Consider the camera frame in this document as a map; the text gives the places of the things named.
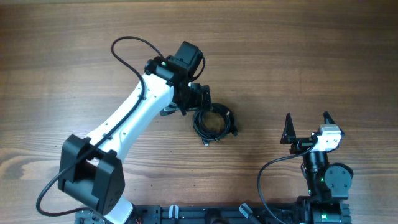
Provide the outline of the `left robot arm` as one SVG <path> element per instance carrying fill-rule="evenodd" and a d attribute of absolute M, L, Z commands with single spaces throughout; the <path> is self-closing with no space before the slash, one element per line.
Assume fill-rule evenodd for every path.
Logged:
<path fill-rule="evenodd" d="M 186 114 L 210 102 L 207 86 L 194 83 L 203 53 L 183 42 L 177 53 L 149 60 L 125 102 L 85 138 L 63 143 L 58 188 L 106 223 L 128 223 L 134 205 L 123 197 L 123 162 L 137 137 L 157 114 Z"/>

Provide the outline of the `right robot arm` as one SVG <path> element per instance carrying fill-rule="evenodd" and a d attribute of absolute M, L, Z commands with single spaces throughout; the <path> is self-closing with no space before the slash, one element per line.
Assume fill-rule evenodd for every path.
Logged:
<path fill-rule="evenodd" d="M 328 154 L 339 148 L 345 133 L 328 112 L 324 123 L 307 138 L 296 136 L 291 114 L 286 115 L 281 144 L 290 145 L 290 154 L 302 156 L 302 172 L 308 197 L 299 196 L 292 223 L 351 223 L 348 200 L 354 172 L 343 163 L 330 163 Z"/>

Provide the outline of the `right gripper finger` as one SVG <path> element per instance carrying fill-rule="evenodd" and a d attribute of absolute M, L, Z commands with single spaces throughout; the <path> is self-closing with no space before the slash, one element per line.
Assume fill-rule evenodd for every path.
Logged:
<path fill-rule="evenodd" d="M 330 116 L 329 112 L 325 111 L 323 113 L 324 123 L 325 124 L 336 124 L 333 118 Z M 340 128 L 341 136 L 345 136 L 345 132 Z"/>
<path fill-rule="evenodd" d="M 297 141 L 294 125 L 290 113 L 286 114 L 285 126 L 280 140 L 281 144 L 293 144 Z"/>

